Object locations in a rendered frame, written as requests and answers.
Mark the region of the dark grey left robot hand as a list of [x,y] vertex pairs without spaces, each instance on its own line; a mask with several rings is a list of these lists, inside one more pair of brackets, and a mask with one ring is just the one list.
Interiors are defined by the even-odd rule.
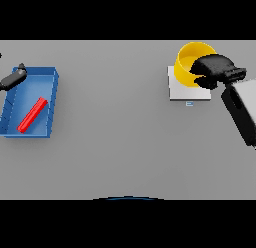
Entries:
[[20,63],[18,69],[10,74],[9,76],[3,78],[0,81],[0,91],[9,91],[15,86],[23,82],[27,77],[26,67],[23,63]]

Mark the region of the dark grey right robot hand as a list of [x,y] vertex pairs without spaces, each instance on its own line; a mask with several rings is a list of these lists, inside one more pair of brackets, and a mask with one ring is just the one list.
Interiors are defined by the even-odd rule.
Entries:
[[201,88],[213,90],[222,82],[225,86],[245,78],[247,70],[236,67],[228,57],[209,54],[194,61],[190,73],[196,75],[194,83]]

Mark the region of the yellow bowl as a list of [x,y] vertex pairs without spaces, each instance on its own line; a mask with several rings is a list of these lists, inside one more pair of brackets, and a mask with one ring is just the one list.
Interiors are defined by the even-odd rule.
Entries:
[[193,63],[200,57],[216,54],[215,49],[204,42],[189,42],[178,52],[174,64],[174,76],[186,87],[196,87],[199,85],[194,82],[198,75],[190,72]]

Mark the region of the pale square measuring scale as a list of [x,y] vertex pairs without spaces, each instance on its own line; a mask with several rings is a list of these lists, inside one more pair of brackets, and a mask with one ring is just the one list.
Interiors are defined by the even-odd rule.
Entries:
[[210,101],[211,93],[208,89],[186,87],[174,75],[174,67],[167,67],[169,99],[171,101],[185,101],[187,106],[193,106],[195,101]]

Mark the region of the red beaker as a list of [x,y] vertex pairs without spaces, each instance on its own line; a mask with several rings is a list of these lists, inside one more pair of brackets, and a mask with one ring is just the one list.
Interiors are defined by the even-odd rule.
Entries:
[[17,127],[17,130],[20,133],[25,133],[47,104],[48,101],[46,99],[44,99],[43,97],[39,97],[36,103],[30,109],[30,111],[22,119]]

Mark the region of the blue tray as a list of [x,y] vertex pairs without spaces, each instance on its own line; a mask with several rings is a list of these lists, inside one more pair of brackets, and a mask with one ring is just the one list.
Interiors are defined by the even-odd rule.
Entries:
[[[6,138],[49,138],[54,120],[54,107],[59,75],[55,67],[27,67],[27,78],[6,93],[0,115],[0,136]],[[25,133],[18,125],[42,97],[47,105]]]

